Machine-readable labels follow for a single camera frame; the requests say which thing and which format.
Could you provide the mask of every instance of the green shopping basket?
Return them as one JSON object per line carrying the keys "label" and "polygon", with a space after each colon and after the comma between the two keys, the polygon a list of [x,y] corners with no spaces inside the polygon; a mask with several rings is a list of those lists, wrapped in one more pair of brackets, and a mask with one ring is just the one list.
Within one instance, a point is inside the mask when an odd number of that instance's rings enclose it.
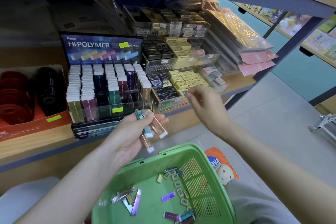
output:
{"label": "green shopping basket", "polygon": [[[159,173],[170,167],[184,172],[178,180],[169,177],[157,182]],[[196,223],[236,223],[235,213],[222,183],[202,149],[193,143],[185,143],[160,152],[157,156],[131,162],[121,168],[103,191],[92,210],[93,224],[115,223],[170,223],[164,219],[164,211],[182,214],[187,207],[180,204],[174,182],[181,181],[182,190],[189,194]],[[131,216],[122,201],[111,204],[117,192],[135,186],[142,188],[136,216]],[[161,197],[175,191],[176,196],[164,203]]]}

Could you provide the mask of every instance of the hand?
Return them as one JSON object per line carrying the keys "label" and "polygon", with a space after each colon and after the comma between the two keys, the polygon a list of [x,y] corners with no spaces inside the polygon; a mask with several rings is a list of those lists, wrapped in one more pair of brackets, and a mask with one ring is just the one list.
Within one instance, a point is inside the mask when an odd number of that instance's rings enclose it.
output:
{"label": "hand", "polygon": [[[166,124],[169,119],[164,114],[156,114],[155,117],[161,124]],[[138,154],[142,145],[140,135],[154,118],[154,113],[149,114],[142,120],[138,120],[134,113],[121,120],[119,125],[105,139],[104,145],[115,151],[115,157],[119,167],[124,167]]]}
{"label": "hand", "polygon": [[218,137],[225,137],[223,133],[234,127],[234,123],[226,111],[221,96],[211,88],[203,85],[192,87],[187,93],[197,117]]}

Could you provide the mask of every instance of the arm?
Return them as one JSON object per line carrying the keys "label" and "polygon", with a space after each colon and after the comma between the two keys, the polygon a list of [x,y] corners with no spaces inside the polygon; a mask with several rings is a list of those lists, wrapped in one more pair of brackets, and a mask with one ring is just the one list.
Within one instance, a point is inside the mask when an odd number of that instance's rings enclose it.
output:
{"label": "arm", "polygon": [[333,223],[336,190],[291,164],[230,119],[220,95],[196,86],[187,97],[203,124],[232,146],[301,223]]}
{"label": "arm", "polygon": [[[139,136],[153,116],[152,112],[142,120],[135,114],[126,116],[98,148],[15,223],[83,223],[114,175],[138,154]],[[156,118],[162,124],[168,122],[163,114]]]}

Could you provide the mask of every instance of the plush doll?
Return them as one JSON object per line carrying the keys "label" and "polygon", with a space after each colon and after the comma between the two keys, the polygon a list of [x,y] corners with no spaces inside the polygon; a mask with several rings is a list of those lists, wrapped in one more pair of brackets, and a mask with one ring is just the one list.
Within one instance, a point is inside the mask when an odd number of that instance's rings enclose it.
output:
{"label": "plush doll", "polygon": [[215,167],[218,177],[221,179],[223,186],[225,186],[230,180],[234,179],[232,169],[225,164],[220,164]]}

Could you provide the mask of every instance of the right hand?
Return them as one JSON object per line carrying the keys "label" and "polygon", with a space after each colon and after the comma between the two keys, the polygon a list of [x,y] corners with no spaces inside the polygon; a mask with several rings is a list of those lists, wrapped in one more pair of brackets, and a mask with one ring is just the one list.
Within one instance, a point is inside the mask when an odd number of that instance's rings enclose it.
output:
{"label": "right hand", "polygon": [[225,131],[235,127],[223,105],[221,96],[211,88],[203,85],[192,87],[186,93],[186,97],[197,117],[216,136],[225,137]]}

